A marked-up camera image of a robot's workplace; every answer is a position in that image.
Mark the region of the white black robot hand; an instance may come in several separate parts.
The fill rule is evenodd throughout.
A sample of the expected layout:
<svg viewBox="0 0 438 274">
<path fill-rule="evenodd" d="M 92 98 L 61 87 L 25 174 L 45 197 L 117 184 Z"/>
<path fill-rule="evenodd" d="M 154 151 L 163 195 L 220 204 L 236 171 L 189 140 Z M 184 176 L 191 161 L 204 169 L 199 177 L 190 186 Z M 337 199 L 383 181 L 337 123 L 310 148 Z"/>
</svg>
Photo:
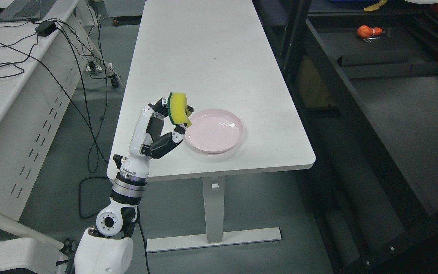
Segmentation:
<svg viewBox="0 0 438 274">
<path fill-rule="evenodd" d="M 118 179 L 144 182 L 149 175 L 150 160 L 165 156 L 183 141 L 186 127 L 171 123 L 167 99 L 162 97 L 142 110 L 129 145 L 129 156 L 113 157 L 119 169 Z"/>
</svg>

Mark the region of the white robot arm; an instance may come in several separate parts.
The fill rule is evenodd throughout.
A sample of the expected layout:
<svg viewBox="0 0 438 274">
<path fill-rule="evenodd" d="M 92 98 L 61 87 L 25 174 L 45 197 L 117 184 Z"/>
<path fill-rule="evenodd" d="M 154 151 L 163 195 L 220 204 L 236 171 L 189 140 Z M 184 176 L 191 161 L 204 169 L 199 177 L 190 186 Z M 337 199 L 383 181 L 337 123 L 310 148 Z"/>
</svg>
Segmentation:
<svg viewBox="0 0 438 274">
<path fill-rule="evenodd" d="M 119 171 L 112 184 L 110 203 L 98 213 L 95 225 L 83 233 L 75 254 L 77 274 L 123 274 L 132 261 L 132 234 L 151 158 L 114 155 L 113 159 Z"/>
</svg>

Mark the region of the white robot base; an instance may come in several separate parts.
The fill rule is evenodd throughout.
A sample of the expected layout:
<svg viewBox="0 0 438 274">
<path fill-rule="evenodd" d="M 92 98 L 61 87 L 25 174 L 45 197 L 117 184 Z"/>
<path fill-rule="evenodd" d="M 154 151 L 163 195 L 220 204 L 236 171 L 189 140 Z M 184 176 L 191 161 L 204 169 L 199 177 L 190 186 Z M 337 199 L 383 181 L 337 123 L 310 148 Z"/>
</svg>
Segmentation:
<svg viewBox="0 0 438 274">
<path fill-rule="evenodd" d="M 0 214 L 0 229 L 18 238 L 0 241 L 0 274 L 64 274 L 64 243 Z"/>
</svg>

